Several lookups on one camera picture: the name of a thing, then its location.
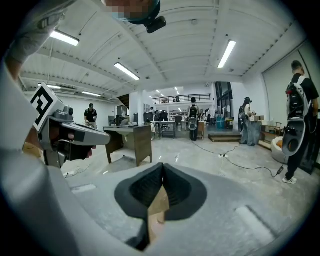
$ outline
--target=black shirt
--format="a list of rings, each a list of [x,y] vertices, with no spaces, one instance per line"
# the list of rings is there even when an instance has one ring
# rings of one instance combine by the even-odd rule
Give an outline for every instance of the black shirt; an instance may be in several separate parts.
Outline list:
[[[94,123],[95,120],[94,120],[94,117],[96,117],[98,114],[97,114],[97,111],[95,109],[93,109],[92,111],[88,109],[85,110],[84,112],[84,116],[86,117],[86,119],[89,121],[89,123]]]
[[[298,80],[301,76],[302,75],[299,73],[295,74],[292,78],[292,83],[298,83]],[[304,79],[304,81],[301,84],[301,87],[304,90],[304,93],[308,102],[319,98],[317,88],[315,87],[314,83],[310,78]]]

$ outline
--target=wooden platform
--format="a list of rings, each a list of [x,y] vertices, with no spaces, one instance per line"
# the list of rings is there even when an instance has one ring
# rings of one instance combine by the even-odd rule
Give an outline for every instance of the wooden platform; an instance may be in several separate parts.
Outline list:
[[[212,142],[240,142],[241,134],[209,134],[209,140]]]

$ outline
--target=black pants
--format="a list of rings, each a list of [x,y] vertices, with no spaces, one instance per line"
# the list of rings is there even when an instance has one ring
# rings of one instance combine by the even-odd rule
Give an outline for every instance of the black pants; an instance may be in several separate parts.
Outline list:
[[[199,128],[199,122],[196,126],[196,129],[190,131],[190,140],[192,140],[193,142],[196,142],[198,139],[198,128]]]
[[[311,132],[313,132],[314,128],[314,118],[311,118]],[[306,118],[305,121],[305,134],[304,134],[304,138],[303,138],[303,142],[301,147],[299,148],[298,152],[293,155],[290,156],[288,159],[288,172],[285,174],[286,179],[289,181],[292,179],[292,177],[295,175],[295,171],[298,169],[298,167],[301,164],[301,161],[305,155],[306,150],[308,149],[308,151],[310,151],[310,147],[308,147],[309,144],[309,140],[312,137],[312,134],[310,134],[310,129],[309,129],[309,119]]]

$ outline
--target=ceiling light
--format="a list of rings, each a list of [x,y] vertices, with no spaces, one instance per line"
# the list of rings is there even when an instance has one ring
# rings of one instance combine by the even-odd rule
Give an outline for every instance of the ceiling light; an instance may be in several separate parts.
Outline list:
[[[54,86],[54,85],[47,85],[49,88],[51,88],[51,89],[57,89],[57,90],[60,90],[61,89],[61,87],[60,86]]]
[[[114,64],[114,66],[121,70],[122,72],[126,73],[129,77],[132,77],[134,80],[139,81],[140,78],[138,76],[136,76],[134,73],[132,73],[129,69],[127,69],[124,65],[122,65],[121,63],[116,63]]]
[[[79,39],[71,36],[71,35],[68,35],[66,33],[63,33],[59,30],[55,30],[52,32],[52,34],[50,35],[51,38],[54,38],[54,39],[58,39],[60,41],[63,41],[65,43],[68,43],[70,45],[73,45],[73,46],[77,46],[80,42]]]
[[[91,93],[91,92],[87,92],[87,91],[83,91],[82,93],[87,94],[87,95],[91,95],[91,96],[101,97],[100,94],[95,94],[95,93]]]
[[[221,62],[219,64],[219,66],[218,66],[218,69],[222,69],[225,66],[230,54],[232,53],[233,49],[236,46],[236,43],[237,42],[235,42],[235,41],[229,41],[228,46],[227,46],[227,48],[225,50],[225,53],[224,53],[224,55],[222,57],[222,60],[221,60]]]

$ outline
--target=gray floor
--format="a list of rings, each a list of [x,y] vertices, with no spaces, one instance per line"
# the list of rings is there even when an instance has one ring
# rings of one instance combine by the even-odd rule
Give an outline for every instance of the gray floor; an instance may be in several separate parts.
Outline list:
[[[238,143],[225,142],[213,143],[208,136],[202,141],[196,142],[200,147],[217,153],[225,153],[232,150]],[[219,155],[212,154],[194,145],[189,139],[179,137],[176,139],[162,138],[152,142],[153,162],[177,164],[219,175],[239,182],[247,187],[264,204],[274,208],[282,216],[286,217],[287,224],[295,222],[308,211],[318,193],[320,184],[319,171],[312,175],[298,169],[295,173],[297,184],[290,185],[282,182],[287,167],[280,176],[272,178],[266,169],[247,170],[232,165]],[[267,167],[275,175],[281,164],[273,160],[271,151],[260,146],[249,147],[241,145],[227,154],[233,163],[254,169],[256,167]],[[76,171],[78,174],[67,179],[78,179],[89,176],[108,175],[108,173],[119,172],[134,168],[136,166],[134,152],[121,149],[111,155],[112,164],[108,163],[106,148],[98,146],[93,156],[86,160],[67,162],[62,172]]]

